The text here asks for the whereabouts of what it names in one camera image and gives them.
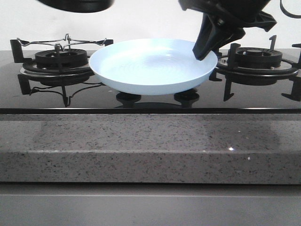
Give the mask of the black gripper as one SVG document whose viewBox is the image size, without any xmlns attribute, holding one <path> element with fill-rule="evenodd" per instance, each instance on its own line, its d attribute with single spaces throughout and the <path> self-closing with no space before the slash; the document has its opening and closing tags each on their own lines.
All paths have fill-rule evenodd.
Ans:
<svg viewBox="0 0 301 226">
<path fill-rule="evenodd" d="M 204 13 L 197 41 L 192 49 L 196 59 L 204 59 L 210 51 L 239 40 L 246 34 L 244 27 L 259 27 L 268 32 L 276 25 L 274 17 L 263 12 L 268 0 L 180 0 L 182 10 Z M 218 28 L 215 17 L 237 27 Z"/>
</svg>

